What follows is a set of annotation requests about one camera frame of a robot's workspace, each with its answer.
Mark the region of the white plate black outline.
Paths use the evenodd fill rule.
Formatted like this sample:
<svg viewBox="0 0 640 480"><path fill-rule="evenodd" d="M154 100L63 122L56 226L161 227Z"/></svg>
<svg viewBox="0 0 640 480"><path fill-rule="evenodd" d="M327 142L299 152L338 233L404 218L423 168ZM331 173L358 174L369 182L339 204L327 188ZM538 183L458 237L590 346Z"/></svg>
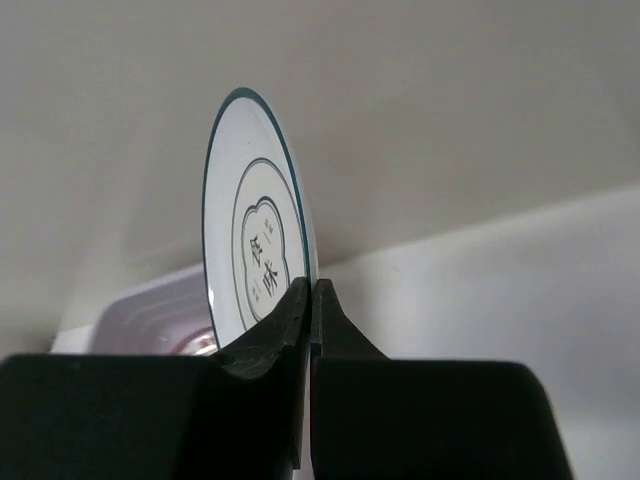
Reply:
<svg viewBox="0 0 640 480"><path fill-rule="evenodd" d="M269 103L248 87L229 93L211 129L201 242L221 348L269 315L295 279L318 277L312 216L293 149Z"/></svg>

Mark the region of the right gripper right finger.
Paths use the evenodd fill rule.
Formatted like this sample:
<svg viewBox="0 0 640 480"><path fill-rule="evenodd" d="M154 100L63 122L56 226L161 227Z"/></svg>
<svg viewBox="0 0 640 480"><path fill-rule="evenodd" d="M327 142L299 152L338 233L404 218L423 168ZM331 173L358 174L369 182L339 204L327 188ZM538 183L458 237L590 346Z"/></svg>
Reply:
<svg viewBox="0 0 640 480"><path fill-rule="evenodd" d="M569 479L546 391L523 364L397 360L313 290L310 448L318 479Z"/></svg>

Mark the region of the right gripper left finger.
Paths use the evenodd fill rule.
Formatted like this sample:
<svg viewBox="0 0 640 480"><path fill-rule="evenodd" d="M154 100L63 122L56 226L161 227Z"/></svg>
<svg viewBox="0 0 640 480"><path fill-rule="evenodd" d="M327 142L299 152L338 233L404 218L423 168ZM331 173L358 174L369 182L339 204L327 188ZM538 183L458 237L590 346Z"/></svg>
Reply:
<svg viewBox="0 0 640 480"><path fill-rule="evenodd" d="M289 479L300 467L309 282L207 356L1 364L5 479Z"/></svg>

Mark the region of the pink plastic plate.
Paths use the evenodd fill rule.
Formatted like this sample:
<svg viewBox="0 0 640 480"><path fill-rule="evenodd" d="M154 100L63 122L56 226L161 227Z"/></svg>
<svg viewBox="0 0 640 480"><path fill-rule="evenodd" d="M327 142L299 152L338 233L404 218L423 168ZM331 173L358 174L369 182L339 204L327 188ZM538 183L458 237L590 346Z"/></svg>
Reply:
<svg viewBox="0 0 640 480"><path fill-rule="evenodd" d="M218 351L212 328L203 328L188 334L172 348L174 355L210 356Z"/></svg>

